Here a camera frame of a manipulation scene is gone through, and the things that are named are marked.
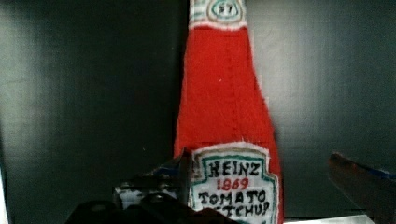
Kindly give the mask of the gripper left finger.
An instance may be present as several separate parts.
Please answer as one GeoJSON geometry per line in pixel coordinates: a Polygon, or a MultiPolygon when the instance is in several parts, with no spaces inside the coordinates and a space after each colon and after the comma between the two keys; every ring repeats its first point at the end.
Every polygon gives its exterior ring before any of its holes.
{"type": "Polygon", "coordinates": [[[175,158],[152,171],[121,180],[113,188],[113,203],[120,209],[139,205],[144,197],[154,193],[167,194],[186,204],[189,191],[191,155],[182,149],[175,158]]]}

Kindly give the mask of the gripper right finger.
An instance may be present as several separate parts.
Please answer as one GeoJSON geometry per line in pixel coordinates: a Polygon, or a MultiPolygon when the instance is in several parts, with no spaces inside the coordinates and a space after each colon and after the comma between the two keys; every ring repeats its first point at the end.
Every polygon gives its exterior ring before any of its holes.
{"type": "Polygon", "coordinates": [[[329,158],[329,178],[374,224],[395,224],[395,175],[352,161],[329,158]]]}

